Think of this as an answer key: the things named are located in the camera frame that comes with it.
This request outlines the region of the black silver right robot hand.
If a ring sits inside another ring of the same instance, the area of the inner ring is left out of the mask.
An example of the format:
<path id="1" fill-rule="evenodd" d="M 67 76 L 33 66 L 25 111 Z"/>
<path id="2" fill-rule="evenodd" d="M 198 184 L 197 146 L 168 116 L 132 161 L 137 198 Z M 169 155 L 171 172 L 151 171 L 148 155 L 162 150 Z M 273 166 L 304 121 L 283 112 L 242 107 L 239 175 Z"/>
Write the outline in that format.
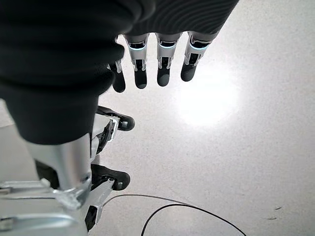
<path id="1" fill-rule="evenodd" d="M 235 0 L 3 0 L 0 96 L 21 137 L 50 152 L 54 191 L 80 208 L 90 190 L 90 144 L 98 97 L 120 60 L 120 34 L 214 34 Z"/>

